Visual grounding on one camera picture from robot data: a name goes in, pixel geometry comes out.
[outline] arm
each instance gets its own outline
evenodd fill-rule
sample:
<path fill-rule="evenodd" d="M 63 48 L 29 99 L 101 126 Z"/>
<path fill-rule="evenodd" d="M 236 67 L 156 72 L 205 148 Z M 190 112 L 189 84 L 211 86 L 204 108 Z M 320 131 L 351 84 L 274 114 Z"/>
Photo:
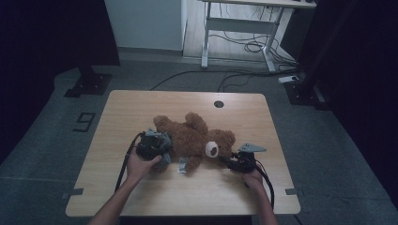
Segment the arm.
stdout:
<path fill-rule="evenodd" d="M 271 203 L 263 186 L 263 176 L 257 170 L 249 173 L 239 173 L 231 171 L 232 173 L 240 174 L 242 180 L 249 186 L 258 209 L 258 217 L 261 225 L 277 225 L 278 220 L 273 213 Z"/>
<path fill-rule="evenodd" d="M 131 192 L 149 172 L 150 168 L 161 160 L 160 156 L 151 161 L 142 161 L 133 149 L 127 165 L 127 178 L 115 194 L 101 207 L 88 222 L 89 225 L 116 224 Z"/>

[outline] white wall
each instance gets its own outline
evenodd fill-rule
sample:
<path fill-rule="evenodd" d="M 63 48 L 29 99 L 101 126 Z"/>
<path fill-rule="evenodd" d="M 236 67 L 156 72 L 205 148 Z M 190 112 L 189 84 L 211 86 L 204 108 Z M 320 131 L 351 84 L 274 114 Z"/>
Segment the white wall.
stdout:
<path fill-rule="evenodd" d="M 105 0 L 117 47 L 182 51 L 187 0 Z"/>

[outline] teddy bear snout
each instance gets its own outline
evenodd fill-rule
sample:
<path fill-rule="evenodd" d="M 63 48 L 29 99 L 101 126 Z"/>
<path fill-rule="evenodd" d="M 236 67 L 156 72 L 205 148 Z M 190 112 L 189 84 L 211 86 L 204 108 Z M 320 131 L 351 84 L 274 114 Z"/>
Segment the teddy bear snout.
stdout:
<path fill-rule="evenodd" d="M 206 156 L 210 158 L 217 157 L 219 155 L 219 146 L 215 142 L 208 142 L 206 144 Z"/>

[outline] desk frame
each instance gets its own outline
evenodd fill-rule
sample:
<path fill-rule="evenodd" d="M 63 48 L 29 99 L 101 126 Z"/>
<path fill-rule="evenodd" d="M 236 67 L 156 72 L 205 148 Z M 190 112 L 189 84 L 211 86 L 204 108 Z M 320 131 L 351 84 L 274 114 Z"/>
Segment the desk frame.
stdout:
<path fill-rule="evenodd" d="M 275 3 L 273 1 L 211 1 L 211 0 L 203 0 L 203 2 L 207 2 L 207 16 L 206 16 L 206 26 L 205 26 L 205 42 L 203 44 L 202 49 L 202 68 L 207 68 L 208 65 L 208 33 L 210 30 L 214 31 L 229 31 L 229 32 L 239 32 L 239 33 L 253 33 L 253 34 L 262 34 L 262 35 L 270 35 L 268 41 L 266 43 L 266 47 L 263 48 L 262 53 L 266 60 L 269 72 L 276 72 L 275 66 L 273 64 L 273 57 L 270 54 L 270 49 L 275 38 L 276 32 L 278 31 L 278 27 L 281 21 L 281 17 L 283 15 L 284 8 L 286 6 L 291 8 L 314 8 L 315 3 L 301 3 L 297 4 L 295 1 L 291 0 L 289 4 L 285 3 L 285 1 L 281 1 L 281 4 Z M 248 21 L 248 20 L 237 20 L 237 19 L 225 19 L 225 18 L 212 18 L 210 16 L 211 12 L 211 2 L 214 3 L 227 3 L 227 4 L 245 4 L 245 5 L 263 5 L 263 6 L 271 6 L 271 7 L 279 7 L 281 8 L 278 12 L 277 18 L 273 22 L 259 22 L 259 21 Z"/>

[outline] forearm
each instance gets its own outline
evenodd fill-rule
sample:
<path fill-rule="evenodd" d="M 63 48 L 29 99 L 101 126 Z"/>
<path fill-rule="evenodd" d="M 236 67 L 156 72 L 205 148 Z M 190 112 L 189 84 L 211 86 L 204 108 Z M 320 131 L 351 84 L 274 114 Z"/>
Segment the forearm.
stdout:
<path fill-rule="evenodd" d="M 104 204 L 97 214 L 91 218 L 89 225 L 116 224 L 131 192 L 138 184 L 138 180 L 127 180 Z"/>
<path fill-rule="evenodd" d="M 261 225 L 276 225 L 278 220 L 273 213 L 271 203 L 266 190 L 263 186 L 256 186 L 251 188 L 254 198 L 256 200 L 258 217 Z"/>

